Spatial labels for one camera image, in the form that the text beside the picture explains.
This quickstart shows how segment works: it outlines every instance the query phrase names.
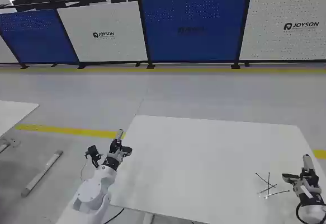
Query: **white table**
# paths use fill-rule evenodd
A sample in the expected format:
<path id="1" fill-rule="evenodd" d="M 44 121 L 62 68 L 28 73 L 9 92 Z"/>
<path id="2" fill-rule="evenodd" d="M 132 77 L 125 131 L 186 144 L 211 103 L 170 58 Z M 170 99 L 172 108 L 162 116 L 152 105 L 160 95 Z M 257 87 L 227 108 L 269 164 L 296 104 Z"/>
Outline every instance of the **white table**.
<path id="1" fill-rule="evenodd" d="M 296 126 L 136 116 L 123 140 L 133 148 L 111 186 L 114 206 L 210 224 L 299 223 L 299 202 L 282 173 L 299 175 L 312 156 L 326 202 L 326 177 Z M 264 199 L 255 173 L 291 190 Z"/>
<path id="2" fill-rule="evenodd" d="M 0 100 L 0 138 L 38 106 L 26 102 Z"/>

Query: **gray floor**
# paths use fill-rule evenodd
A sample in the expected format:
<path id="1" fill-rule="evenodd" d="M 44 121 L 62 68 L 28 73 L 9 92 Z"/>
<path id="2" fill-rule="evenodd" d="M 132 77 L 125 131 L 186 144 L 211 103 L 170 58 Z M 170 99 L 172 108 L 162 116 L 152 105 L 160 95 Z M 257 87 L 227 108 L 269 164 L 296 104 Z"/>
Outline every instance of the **gray floor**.
<path id="1" fill-rule="evenodd" d="M 23 123 L 59 127 L 127 129 L 136 114 L 293 124 L 311 148 L 326 150 L 326 67 L 322 68 L 325 72 L 313 67 L 308 73 L 0 69 L 0 100 L 39 103 Z M 19 130 L 8 135 L 21 144 L 0 155 L 3 224 L 55 223 L 81 183 L 86 148 L 96 144 L 106 152 L 110 143 L 109 139 Z M 64 155 L 32 194 L 21 199 L 22 188 L 56 150 Z M 326 160 L 320 163 L 326 172 Z M 83 178 L 92 172 L 88 165 Z M 107 219 L 118 211 L 110 207 Z M 142 218 L 140 212 L 124 211 L 112 224 L 139 223 Z M 167 217 L 154 222 L 190 223 Z"/>

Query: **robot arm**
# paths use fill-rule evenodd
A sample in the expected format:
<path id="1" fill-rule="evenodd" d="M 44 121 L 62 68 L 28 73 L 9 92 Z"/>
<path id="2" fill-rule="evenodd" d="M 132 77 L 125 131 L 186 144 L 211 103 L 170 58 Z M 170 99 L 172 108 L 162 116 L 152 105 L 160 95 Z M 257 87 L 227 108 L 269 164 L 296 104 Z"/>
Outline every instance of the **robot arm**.
<path id="1" fill-rule="evenodd" d="M 123 158 L 130 156 L 132 152 L 130 147 L 122 146 L 122 135 L 123 130 L 119 130 L 102 165 L 98 164 L 102 155 L 98 153 L 96 146 L 88 148 L 85 157 L 91 157 L 96 167 L 95 174 L 93 178 L 81 184 L 57 224 L 70 223 L 69 220 L 84 224 L 102 223 L 111 201 L 108 188 L 114 183 L 117 168 L 123 162 Z"/>
<path id="2" fill-rule="evenodd" d="M 320 195 L 322 190 L 318 185 L 312 159 L 309 155 L 303 156 L 304 167 L 299 176 L 282 174 L 285 182 L 292 184 L 293 191 L 300 199 L 296 207 L 296 215 L 304 224 L 326 224 L 326 204 Z"/>

